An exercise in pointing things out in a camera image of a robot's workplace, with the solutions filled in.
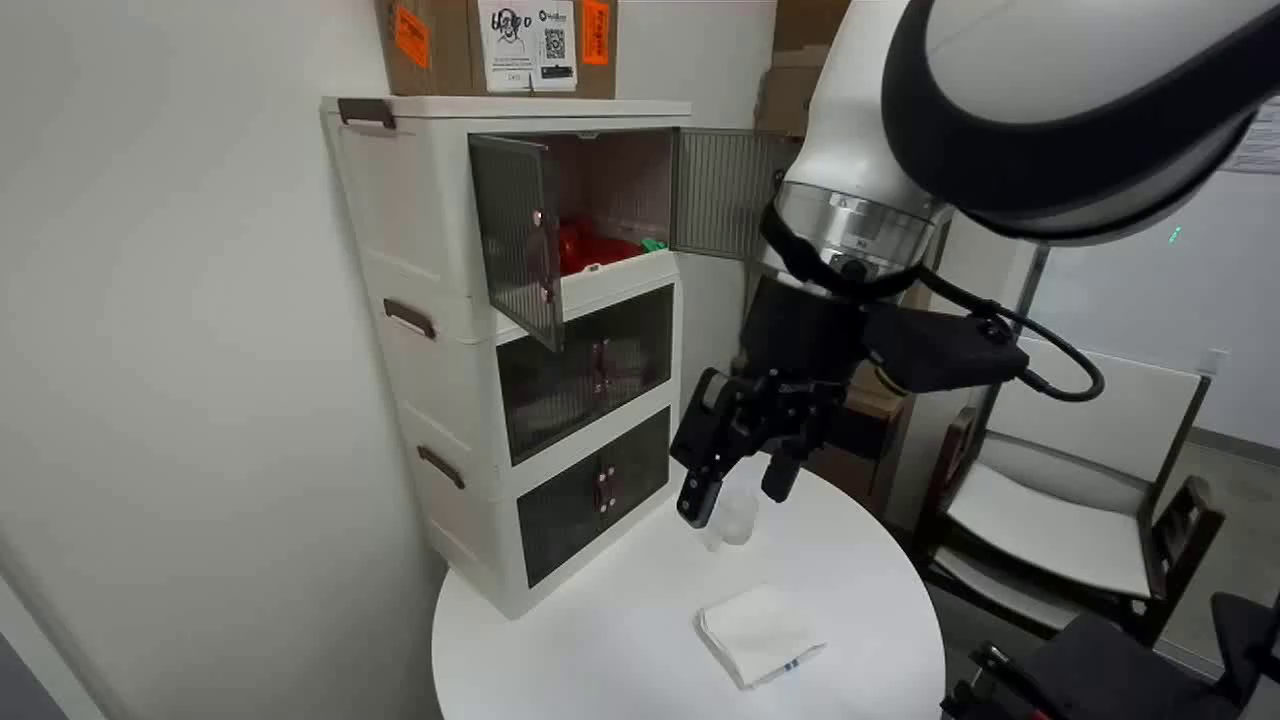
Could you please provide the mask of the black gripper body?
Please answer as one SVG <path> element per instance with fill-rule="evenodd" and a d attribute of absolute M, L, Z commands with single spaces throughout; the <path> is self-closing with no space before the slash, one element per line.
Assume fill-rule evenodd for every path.
<path fill-rule="evenodd" d="M 863 358 L 863 308 L 761 279 L 726 369 L 703 369 L 685 406 L 673 454 L 695 465 L 757 450 L 808 459 Z"/>

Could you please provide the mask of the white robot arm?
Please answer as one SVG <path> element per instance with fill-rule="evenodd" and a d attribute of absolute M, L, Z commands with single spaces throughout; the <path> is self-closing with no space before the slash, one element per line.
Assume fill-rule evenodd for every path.
<path fill-rule="evenodd" d="M 854 369 L 904 390 L 1034 384 L 1026 316 L 956 290 L 946 214 L 1101 243 L 1179 209 L 1280 86 L 1280 0 L 853 0 L 808 132 L 761 209 L 762 274 L 673 438 L 674 510 L 762 454 L 784 500 Z"/>

